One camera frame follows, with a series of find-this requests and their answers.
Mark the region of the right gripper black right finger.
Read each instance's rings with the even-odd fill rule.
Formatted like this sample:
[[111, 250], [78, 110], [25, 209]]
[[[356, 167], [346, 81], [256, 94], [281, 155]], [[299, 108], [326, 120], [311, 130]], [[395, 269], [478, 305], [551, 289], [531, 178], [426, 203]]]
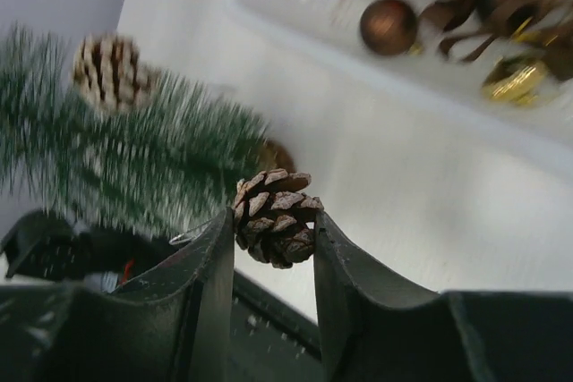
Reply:
[[315, 228], [328, 381], [571, 380], [570, 293], [436, 293], [357, 247], [327, 214]]

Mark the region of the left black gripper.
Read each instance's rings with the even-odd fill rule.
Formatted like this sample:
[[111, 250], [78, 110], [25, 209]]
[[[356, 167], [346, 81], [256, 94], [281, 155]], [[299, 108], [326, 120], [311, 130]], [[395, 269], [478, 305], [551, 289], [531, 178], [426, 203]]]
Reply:
[[111, 293], [175, 253], [165, 238], [82, 227], [54, 212], [31, 211], [1, 238], [3, 281], [80, 281]]

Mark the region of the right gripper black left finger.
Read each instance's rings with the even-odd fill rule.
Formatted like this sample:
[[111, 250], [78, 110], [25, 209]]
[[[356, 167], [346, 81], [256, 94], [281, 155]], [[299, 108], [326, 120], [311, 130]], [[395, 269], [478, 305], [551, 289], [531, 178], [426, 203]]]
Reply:
[[223, 381], [233, 216], [112, 293], [83, 284], [1, 289], [4, 381]]

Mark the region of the small green christmas tree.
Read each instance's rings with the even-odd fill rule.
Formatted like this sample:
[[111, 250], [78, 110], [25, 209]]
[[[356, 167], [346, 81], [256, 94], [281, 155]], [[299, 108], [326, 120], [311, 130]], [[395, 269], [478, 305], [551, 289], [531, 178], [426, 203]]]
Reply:
[[159, 72], [153, 99], [103, 115], [72, 83], [74, 50], [15, 24], [1, 32], [1, 189], [43, 208], [149, 236], [193, 229], [263, 170], [293, 171], [265, 119], [214, 84]]

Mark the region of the brown pine cone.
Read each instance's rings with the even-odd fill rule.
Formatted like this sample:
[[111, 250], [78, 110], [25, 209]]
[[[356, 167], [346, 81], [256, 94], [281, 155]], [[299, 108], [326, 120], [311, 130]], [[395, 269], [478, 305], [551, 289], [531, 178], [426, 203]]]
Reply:
[[134, 40], [116, 33], [89, 35], [73, 57], [73, 86], [103, 115], [146, 106], [153, 99], [158, 80], [159, 72], [140, 60]]
[[312, 224], [321, 200], [304, 192], [312, 177], [283, 168], [261, 171], [236, 185], [235, 241], [256, 261], [288, 269], [314, 253]]

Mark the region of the white plastic basket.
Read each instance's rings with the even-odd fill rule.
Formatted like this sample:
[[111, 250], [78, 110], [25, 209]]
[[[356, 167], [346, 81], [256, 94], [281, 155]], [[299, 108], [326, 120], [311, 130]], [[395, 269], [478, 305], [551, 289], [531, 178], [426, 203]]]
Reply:
[[228, 1], [339, 72], [572, 168], [572, 0]]

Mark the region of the brown ribbon gold garland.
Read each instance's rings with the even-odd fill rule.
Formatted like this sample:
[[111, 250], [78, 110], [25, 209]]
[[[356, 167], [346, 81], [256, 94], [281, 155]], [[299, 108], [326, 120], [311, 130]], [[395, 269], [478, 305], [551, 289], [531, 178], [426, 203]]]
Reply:
[[459, 42], [482, 37], [483, 43], [461, 58], [470, 64], [495, 41], [527, 46], [520, 55], [501, 58], [484, 79], [482, 93], [492, 101], [527, 106], [548, 78], [572, 79], [572, 0], [435, 0], [418, 18], [438, 30], [437, 47], [445, 59]]

